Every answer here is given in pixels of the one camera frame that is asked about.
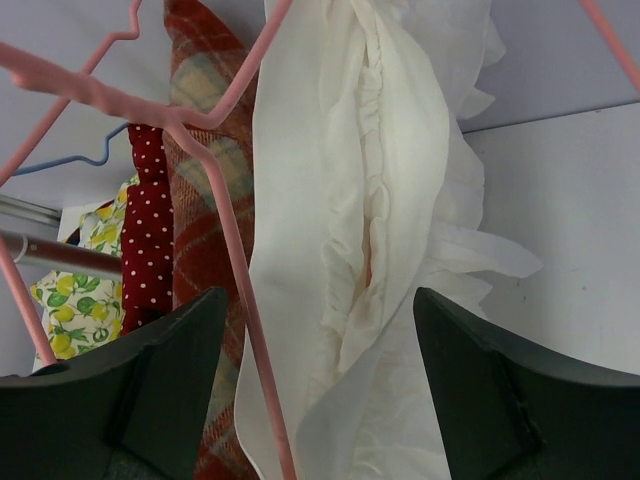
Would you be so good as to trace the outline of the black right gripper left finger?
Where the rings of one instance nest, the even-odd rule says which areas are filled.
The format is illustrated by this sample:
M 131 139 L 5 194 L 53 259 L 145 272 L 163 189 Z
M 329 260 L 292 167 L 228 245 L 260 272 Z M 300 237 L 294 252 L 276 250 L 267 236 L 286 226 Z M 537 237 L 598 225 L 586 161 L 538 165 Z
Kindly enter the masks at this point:
M 2 377 L 2 478 L 191 478 L 226 317 L 212 288 L 103 347 Z

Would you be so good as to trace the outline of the white pleated skirt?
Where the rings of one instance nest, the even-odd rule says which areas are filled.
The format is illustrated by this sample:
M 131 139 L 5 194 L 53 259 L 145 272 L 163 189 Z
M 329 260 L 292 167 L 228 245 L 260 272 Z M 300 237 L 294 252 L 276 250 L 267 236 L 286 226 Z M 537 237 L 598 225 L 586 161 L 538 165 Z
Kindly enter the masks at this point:
M 480 230 L 459 121 L 505 52 L 487 1 L 297 1 L 261 65 L 250 274 L 297 474 L 450 475 L 413 298 L 480 312 L 539 260 Z

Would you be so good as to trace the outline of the pink hanger with plaid skirt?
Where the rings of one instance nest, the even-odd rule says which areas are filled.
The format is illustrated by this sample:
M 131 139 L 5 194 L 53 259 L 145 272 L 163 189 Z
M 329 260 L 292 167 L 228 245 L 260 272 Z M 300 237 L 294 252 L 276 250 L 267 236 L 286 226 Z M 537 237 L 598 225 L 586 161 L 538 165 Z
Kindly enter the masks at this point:
M 115 42 L 135 40 L 139 37 L 138 12 L 140 6 L 141 3 L 139 1 L 133 1 L 130 4 L 128 10 L 129 29 L 127 31 L 109 33 L 80 70 L 82 74 L 91 74 Z M 14 76 L 19 73 L 19 69 L 22 67 L 34 67 L 37 73 L 42 73 L 44 68 L 40 65 L 41 62 L 42 59 L 39 57 L 35 57 L 9 44 L 1 44 L 1 66 L 9 70 Z M 6 182 L 16 173 L 17 169 L 48 133 L 68 104 L 69 101 L 67 99 L 60 98 L 47 110 L 24 143 L 1 168 L 2 182 Z M 30 244 L 27 236 L 5 231 L 1 233 L 1 271 L 14 296 L 14 301 L 42 363 L 51 365 L 56 362 L 56 357 L 48 342 L 46 331 L 42 328 L 40 317 L 37 315 L 34 304 L 31 301 L 29 290 L 16 267 L 16 264 L 24 260 L 29 252 Z

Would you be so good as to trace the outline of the lemon print skirt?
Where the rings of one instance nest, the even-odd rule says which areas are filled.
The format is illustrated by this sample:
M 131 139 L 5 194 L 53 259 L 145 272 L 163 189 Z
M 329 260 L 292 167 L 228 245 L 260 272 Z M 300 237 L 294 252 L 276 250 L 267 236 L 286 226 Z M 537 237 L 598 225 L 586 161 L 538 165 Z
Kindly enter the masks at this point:
M 133 176 L 114 199 L 66 210 L 61 225 L 65 242 L 120 257 L 127 189 L 138 183 Z M 31 286 L 31 295 L 43 308 L 44 328 L 59 360 L 86 353 L 120 335 L 124 309 L 119 281 L 53 270 Z

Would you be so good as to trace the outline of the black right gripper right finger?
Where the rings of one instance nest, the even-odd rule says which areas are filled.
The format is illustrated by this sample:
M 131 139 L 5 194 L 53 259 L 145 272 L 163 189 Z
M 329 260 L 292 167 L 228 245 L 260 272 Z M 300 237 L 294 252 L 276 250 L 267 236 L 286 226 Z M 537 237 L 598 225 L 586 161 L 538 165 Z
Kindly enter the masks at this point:
M 416 333 L 454 479 L 636 479 L 639 378 L 420 288 Z

